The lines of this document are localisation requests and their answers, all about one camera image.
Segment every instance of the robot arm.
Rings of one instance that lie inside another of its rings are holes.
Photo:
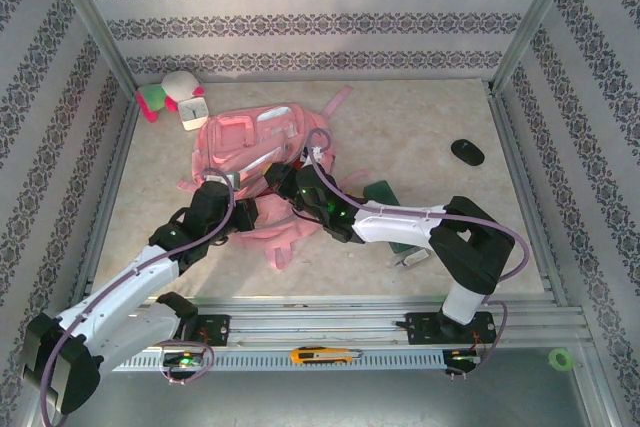
[[[335,180],[327,177],[335,186]],[[454,278],[441,310],[444,320],[436,325],[442,332],[450,328],[445,325],[447,322],[456,326],[471,322],[482,299],[494,291],[514,245],[513,239],[494,229],[431,217],[453,214],[493,221],[464,197],[454,197],[445,206],[431,208],[385,206],[352,197],[355,205],[362,206],[358,208],[328,189],[311,165],[297,170],[290,165],[273,164],[265,178],[270,188],[289,200],[294,209],[319,219],[324,230],[336,240],[399,242],[433,249]],[[228,206],[227,187],[219,182],[205,182],[194,194],[191,206],[180,209],[158,228],[149,245],[118,277],[56,318],[45,314],[36,317],[27,326],[23,378],[40,386],[45,363],[58,340],[85,307],[107,290],[104,299],[73,329],[73,336],[64,342],[56,360],[47,394],[62,414],[84,404],[97,388],[101,375],[137,352],[165,339],[189,339],[197,309],[177,294],[161,296],[141,316],[130,318],[129,314],[205,257],[211,244],[224,242],[231,232],[253,229],[257,218],[254,201],[236,202],[229,222],[208,242],[160,259],[144,270],[138,269],[159,254],[185,247],[212,233],[223,222]],[[458,235],[465,231],[470,231],[468,240]],[[125,275],[132,277],[116,286]]]
[[[145,269],[140,267],[213,232],[223,221],[228,206],[228,188],[219,182],[205,182],[194,194],[191,206],[180,209],[158,228],[149,245],[118,276],[57,317],[42,313],[33,319],[27,326],[22,351],[23,378],[40,387],[54,346],[79,316],[84,319],[64,342],[47,391],[49,401],[63,415],[84,404],[97,388],[101,375],[132,355],[166,339],[187,340],[195,329],[197,309],[175,293],[159,297],[142,315],[129,315],[149,296],[205,257],[211,244],[224,242],[231,232],[251,230],[257,217],[255,203],[236,202],[229,221],[208,242],[161,258]],[[125,276],[130,277],[120,283]],[[98,297],[102,300],[91,313],[83,314]]]
[[[336,185],[333,177],[325,177]],[[494,228],[438,216],[495,222],[466,197],[453,197],[444,206],[415,208],[347,196],[362,205],[357,208],[329,189],[312,165],[296,170],[288,164],[273,164],[265,178],[274,192],[289,200],[294,209],[320,220],[336,240],[398,242],[432,249],[454,279],[441,312],[461,326],[472,321],[482,300],[494,292],[515,245],[512,237]],[[459,235],[463,232],[470,233],[467,240]]]

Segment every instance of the patterned wallpaper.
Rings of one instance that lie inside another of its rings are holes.
[[[640,425],[639,2],[554,0],[503,93],[623,425]]]
[[[25,327],[70,302],[128,101],[70,0],[0,0],[0,56],[0,425],[9,426],[25,414]]]
[[[138,82],[482,77],[532,0],[95,0]]]

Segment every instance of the clock face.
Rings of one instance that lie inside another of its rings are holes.
[[[209,117],[209,108],[202,97],[178,102],[178,111],[183,122]]]

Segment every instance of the pink fabric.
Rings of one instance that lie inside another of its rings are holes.
[[[173,100],[171,97],[166,97],[164,99],[164,106],[167,108],[167,110],[169,112],[177,112],[178,111],[178,104],[175,100]]]
[[[236,198],[255,198],[258,218],[254,230],[236,232],[230,238],[245,247],[264,250],[273,267],[284,269],[291,261],[291,244],[320,226],[293,215],[291,204],[275,194],[258,197],[268,187],[264,171],[274,162],[291,163],[298,159],[309,131],[316,127],[328,129],[329,117],[352,90],[345,86],[322,114],[289,102],[210,118],[202,126],[193,149],[194,183],[180,181],[178,187],[195,191],[206,180],[211,167],[223,172],[239,172]],[[327,172],[331,172],[334,158],[335,149],[331,146],[320,161]]]

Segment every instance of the plush toy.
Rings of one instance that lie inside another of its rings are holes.
[[[136,91],[136,101],[149,122],[158,120],[158,110],[166,107],[178,111],[178,102],[204,95],[204,89],[193,74],[185,71],[171,72],[162,83],[143,85]]]

